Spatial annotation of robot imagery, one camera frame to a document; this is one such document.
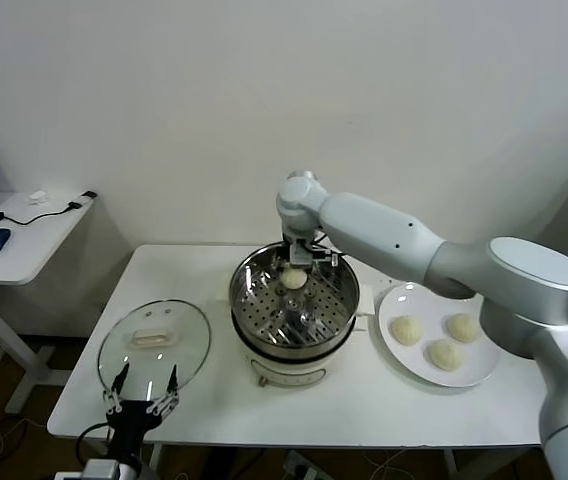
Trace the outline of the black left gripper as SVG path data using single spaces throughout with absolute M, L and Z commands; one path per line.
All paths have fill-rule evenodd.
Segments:
M 126 363 L 114 377 L 109 388 L 103 391 L 106 420 L 113 430 L 107 447 L 107 457 L 128 459 L 138 457 L 147 432 L 157 428 L 161 416 L 170 415 L 179 404 L 178 368 L 174 364 L 165 393 L 152 401 L 123 401 L 120 393 L 126 381 L 130 365 Z

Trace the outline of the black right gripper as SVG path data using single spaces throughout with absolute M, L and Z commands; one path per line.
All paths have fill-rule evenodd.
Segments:
M 278 258 L 276 262 L 276 271 L 281 274 L 285 270 L 285 263 L 292 264 L 292 245 L 284 243 L 281 251 L 282 258 Z M 306 269 L 308 278 L 313 278 L 317 274 L 317 265 L 312 264 Z

